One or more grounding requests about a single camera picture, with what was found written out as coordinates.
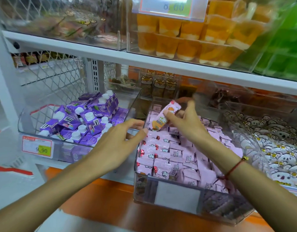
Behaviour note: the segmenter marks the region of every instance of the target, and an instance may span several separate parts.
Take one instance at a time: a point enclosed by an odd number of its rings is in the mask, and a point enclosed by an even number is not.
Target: person's right hand
[[[195,110],[195,102],[188,101],[185,112],[179,111],[178,115],[182,118],[175,116],[168,110],[164,111],[164,116],[183,134],[189,141],[194,144],[200,145],[200,140],[211,139],[208,131],[205,129],[201,120],[197,116]]]

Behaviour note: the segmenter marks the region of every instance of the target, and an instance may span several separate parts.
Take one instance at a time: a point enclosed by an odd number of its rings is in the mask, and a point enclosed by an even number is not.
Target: white bottle cap
[[[95,119],[94,113],[92,113],[92,112],[85,113],[85,119],[87,121],[91,121],[91,120]]]
[[[78,127],[78,130],[80,131],[80,133],[85,133],[87,131],[86,125],[80,125]]]
[[[47,136],[50,135],[50,132],[49,132],[48,130],[42,130],[42,131],[39,133],[39,135],[44,136],[44,137],[47,137]]]
[[[101,118],[101,123],[103,123],[103,124],[107,124],[107,123],[109,123],[109,119],[108,119],[108,117],[106,117],[106,116],[102,117],[102,118]]]
[[[104,99],[108,99],[110,96],[109,96],[108,94],[103,94],[102,97],[103,97]]]
[[[74,112],[77,114],[77,115],[80,115],[80,113],[84,112],[84,109],[82,107],[78,107],[77,109],[74,110]]]
[[[108,129],[109,130],[109,128],[111,128],[113,125],[111,124],[111,123],[107,123],[106,124],[106,129]]]
[[[81,138],[81,133],[80,131],[74,131],[71,134],[71,139],[73,140],[79,140]]]
[[[104,98],[98,98],[99,103],[103,104],[106,103],[107,101]]]
[[[107,90],[106,92],[109,96],[113,95],[113,91],[112,90]]]
[[[57,111],[54,113],[53,115],[53,119],[57,119],[58,121],[61,121],[62,119],[64,119],[65,117],[65,113],[64,112],[61,112],[61,111]]]

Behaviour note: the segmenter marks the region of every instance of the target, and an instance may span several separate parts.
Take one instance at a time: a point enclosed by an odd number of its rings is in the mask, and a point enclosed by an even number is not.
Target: white floor
[[[18,150],[18,141],[12,136],[8,128],[8,121],[0,104],[0,165],[10,164],[21,153]],[[42,182],[29,179],[12,173],[0,172],[0,209],[28,194],[40,186]],[[37,230],[38,232],[77,232],[103,231],[128,232],[116,226],[89,221],[62,211],[53,213]]]

